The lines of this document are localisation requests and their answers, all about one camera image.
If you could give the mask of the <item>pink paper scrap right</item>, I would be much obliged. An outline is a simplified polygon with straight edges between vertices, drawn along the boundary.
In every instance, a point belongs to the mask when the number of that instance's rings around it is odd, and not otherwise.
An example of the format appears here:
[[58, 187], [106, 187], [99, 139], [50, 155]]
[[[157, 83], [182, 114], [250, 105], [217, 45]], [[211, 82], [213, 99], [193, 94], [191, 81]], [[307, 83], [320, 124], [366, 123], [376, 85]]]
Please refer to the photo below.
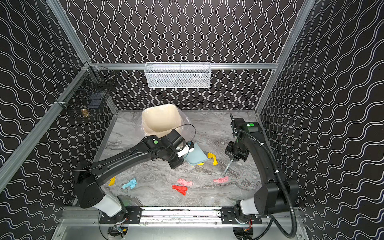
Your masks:
[[218, 178], [218, 179], [214, 179], [213, 182], [216, 183], [216, 184], [224, 184], [224, 183], [227, 183], [229, 181], [229, 177], [228, 176], [225, 176], [223, 178]]

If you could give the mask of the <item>pink paper scrap centre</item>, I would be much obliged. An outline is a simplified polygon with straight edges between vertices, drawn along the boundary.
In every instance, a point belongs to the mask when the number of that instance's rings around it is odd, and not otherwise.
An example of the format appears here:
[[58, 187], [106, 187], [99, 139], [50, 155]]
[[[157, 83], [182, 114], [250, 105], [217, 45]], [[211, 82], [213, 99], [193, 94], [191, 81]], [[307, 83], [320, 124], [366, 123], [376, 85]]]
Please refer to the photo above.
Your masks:
[[187, 181], [185, 179], [178, 179], [177, 180], [177, 183], [181, 186], [185, 186], [185, 187], [192, 187], [193, 186], [193, 182], [192, 181]]

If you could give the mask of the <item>teal dustpan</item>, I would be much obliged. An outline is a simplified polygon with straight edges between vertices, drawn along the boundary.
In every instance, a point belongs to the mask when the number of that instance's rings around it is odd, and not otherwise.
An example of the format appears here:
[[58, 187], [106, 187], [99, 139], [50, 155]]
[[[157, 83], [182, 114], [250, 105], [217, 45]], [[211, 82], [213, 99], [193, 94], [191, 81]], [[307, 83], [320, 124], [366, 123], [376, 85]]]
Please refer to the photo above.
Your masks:
[[198, 143], [194, 143], [193, 150], [185, 156], [185, 161], [192, 166], [204, 163], [207, 160], [207, 155], [202, 151]]

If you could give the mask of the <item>teal hand brush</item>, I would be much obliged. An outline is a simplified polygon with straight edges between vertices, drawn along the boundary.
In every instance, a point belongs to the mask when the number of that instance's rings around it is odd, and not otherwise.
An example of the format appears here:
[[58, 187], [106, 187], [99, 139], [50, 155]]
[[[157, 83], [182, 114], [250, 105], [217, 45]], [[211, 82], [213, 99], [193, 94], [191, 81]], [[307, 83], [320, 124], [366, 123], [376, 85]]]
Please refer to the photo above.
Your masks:
[[226, 175], [228, 169], [230, 168], [230, 166], [232, 165], [234, 159], [231, 159], [230, 162], [228, 163], [228, 165], [226, 166], [225, 170], [223, 171], [223, 176]]

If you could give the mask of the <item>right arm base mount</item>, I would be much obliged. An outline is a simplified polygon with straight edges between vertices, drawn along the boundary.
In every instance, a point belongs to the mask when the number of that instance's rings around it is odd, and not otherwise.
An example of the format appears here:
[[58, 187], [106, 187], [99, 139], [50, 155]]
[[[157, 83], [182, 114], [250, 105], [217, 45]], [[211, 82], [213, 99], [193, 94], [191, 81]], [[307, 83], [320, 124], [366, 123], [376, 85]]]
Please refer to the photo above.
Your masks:
[[257, 215], [245, 215], [238, 206], [222, 207], [218, 213], [223, 225], [261, 225], [262, 218]]

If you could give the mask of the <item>pink paper scrap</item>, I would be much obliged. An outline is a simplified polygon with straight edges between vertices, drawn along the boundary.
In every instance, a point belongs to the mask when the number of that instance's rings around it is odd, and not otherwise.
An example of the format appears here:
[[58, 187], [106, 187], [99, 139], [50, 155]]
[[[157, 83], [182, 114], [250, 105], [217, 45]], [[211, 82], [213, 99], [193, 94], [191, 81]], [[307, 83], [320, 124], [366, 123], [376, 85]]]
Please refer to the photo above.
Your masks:
[[216, 184], [224, 184], [224, 183], [227, 183], [229, 181], [229, 177], [228, 176], [225, 176], [223, 178], [218, 178], [218, 179], [214, 179], [213, 182], [216, 183]]
[[193, 186], [193, 182], [192, 181], [187, 181], [185, 179], [178, 179], [177, 180], [177, 183], [181, 186], [185, 186], [185, 187], [192, 187]]

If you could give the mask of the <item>brass object in basket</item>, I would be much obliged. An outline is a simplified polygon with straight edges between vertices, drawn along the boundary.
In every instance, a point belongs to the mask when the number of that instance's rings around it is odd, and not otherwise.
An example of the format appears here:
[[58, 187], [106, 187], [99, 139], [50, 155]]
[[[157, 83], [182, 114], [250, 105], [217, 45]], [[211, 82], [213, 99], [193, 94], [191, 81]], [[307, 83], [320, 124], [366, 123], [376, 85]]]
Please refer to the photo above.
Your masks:
[[90, 113], [89, 113], [88, 109], [81, 109], [81, 113], [82, 113], [82, 116], [84, 118], [89, 118], [90, 117]]

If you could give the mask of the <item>clear plastic bin liner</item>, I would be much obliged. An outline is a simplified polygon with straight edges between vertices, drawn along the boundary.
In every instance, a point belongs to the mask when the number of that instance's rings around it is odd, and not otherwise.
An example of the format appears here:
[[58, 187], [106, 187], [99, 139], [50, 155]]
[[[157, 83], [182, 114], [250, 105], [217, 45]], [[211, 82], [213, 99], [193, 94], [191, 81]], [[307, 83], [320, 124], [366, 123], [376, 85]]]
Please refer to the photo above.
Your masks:
[[[191, 141], [195, 136], [195, 129], [192, 126], [190, 119], [187, 115], [179, 109], [179, 113], [182, 117], [182, 124], [179, 127], [176, 127], [175, 130], [188, 142]], [[142, 115], [139, 117], [138, 122], [136, 123], [135, 128], [137, 136], [141, 139], [146, 137], [142, 129]]]

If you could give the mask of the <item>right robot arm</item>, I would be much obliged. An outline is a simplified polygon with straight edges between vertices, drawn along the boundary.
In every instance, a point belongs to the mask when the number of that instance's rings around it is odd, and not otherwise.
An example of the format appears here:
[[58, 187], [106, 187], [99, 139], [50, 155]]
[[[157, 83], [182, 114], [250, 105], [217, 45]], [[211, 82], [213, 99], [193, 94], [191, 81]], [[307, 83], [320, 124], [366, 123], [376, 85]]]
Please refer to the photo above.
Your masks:
[[259, 171], [262, 187], [253, 197], [237, 203], [242, 215], [267, 216], [279, 213], [295, 213], [295, 201], [299, 186], [290, 180], [278, 166], [269, 150], [265, 135], [257, 122], [231, 117], [234, 141], [230, 141], [225, 154], [232, 162], [246, 161], [252, 156]]

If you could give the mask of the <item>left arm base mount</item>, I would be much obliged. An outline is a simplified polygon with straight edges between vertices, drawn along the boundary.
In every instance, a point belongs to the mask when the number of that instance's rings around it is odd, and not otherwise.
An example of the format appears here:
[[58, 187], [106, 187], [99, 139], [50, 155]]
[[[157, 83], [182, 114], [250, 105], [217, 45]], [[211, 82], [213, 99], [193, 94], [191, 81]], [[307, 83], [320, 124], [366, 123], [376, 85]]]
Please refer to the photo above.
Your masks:
[[109, 217], [105, 213], [101, 213], [100, 224], [139, 224], [142, 217], [143, 209], [140, 207], [126, 207], [124, 210], [118, 212], [115, 216]]

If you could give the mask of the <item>red paper scrap near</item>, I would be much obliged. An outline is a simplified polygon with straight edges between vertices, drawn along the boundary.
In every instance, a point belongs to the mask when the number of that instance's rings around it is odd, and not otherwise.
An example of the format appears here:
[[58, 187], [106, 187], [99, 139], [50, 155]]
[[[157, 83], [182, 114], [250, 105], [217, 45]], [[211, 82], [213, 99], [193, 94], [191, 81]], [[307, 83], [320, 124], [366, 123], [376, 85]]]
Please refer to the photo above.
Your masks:
[[178, 191], [183, 196], [185, 196], [187, 194], [187, 191], [188, 191], [188, 187], [186, 187], [186, 186], [172, 185], [172, 189]]

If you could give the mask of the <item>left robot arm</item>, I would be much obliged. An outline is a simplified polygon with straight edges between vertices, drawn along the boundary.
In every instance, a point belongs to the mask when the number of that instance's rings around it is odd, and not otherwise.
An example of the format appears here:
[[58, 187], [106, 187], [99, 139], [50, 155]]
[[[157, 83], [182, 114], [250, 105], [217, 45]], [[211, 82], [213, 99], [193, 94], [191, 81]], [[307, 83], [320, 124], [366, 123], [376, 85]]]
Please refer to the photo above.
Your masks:
[[188, 149], [182, 135], [171, 130], [161, 138], [147, 136], [132, 148], [105, 160], [79, 164], [73, 171], [79, 206], [82, 209], [96, 208], [108, 217], [121, 215], [126, 207], [118, 197], [103, 191], [104, 184], [118, 174], [152, 160], [161, 159], [175, 169], [184, 162], [182, 151]]

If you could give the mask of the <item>yellow paper scrap curved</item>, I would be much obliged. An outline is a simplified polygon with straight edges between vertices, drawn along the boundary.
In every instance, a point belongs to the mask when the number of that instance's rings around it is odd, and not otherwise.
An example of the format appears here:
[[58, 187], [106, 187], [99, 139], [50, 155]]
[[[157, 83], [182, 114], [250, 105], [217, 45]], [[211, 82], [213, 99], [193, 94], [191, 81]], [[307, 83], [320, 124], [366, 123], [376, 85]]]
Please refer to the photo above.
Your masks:
[[213, 165], [214, 166], [217, 166], [218, 165], [218, 161], [217, 161], [217, 156], [213, 153], [207, 153], [207, 157], [209, 159], [212, 159], [213, 160]]

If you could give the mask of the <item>aluminium front rail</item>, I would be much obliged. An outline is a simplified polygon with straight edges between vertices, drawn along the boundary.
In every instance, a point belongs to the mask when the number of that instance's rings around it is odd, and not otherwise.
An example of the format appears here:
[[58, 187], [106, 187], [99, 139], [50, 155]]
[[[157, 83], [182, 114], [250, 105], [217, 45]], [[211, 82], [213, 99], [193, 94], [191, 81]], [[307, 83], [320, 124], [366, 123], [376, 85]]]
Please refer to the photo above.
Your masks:
[[[140, 207], [143, 209], [139, 224], [123, 224], [129, 227], [246, 227], [248, 225], [223, 225], [218, 213], [222, 207]], [[79, 207], [68, 207], [61, 218], [65, 226], [113, 226], [113, 224], [100, 224], [101, 213], [96, 209], [81, 209]], [[260, 227], [267, 225], [268, 217], [261, 217]]]

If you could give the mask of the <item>yellow paper scrap left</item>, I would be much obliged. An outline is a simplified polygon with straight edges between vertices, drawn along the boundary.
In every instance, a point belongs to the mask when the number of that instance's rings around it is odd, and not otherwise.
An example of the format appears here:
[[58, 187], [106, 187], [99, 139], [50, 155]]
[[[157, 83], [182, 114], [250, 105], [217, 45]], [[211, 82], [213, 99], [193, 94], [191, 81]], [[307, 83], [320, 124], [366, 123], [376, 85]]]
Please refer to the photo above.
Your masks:
[[109, 186], [113, 186], [116, 182], [116, 178], [113, 177], [111, 180], [110, 180], [110, 183], [109, 183]]

